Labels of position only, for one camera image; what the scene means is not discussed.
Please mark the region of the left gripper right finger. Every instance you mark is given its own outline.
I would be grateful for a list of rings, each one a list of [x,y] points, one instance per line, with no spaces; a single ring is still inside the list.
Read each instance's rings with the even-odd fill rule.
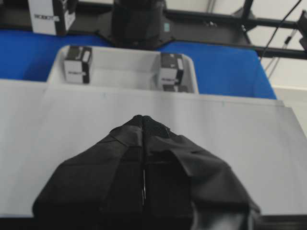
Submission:
[[[147,223],[153,230],[252,230],[258,205],[221,158],[143,118]]]

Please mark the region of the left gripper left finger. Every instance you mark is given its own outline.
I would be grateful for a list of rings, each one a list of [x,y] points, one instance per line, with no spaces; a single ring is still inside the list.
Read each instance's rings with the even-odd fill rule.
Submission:
[[[142,116],[61,163],[36,198],[44,230],[138,230],[142,226]]]

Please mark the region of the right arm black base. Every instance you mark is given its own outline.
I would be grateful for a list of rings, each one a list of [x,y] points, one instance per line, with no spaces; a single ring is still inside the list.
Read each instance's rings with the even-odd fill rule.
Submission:
[[[115,0],[98,18],[96,34],[115,47],[154,50],[176,41],[164,0]]]

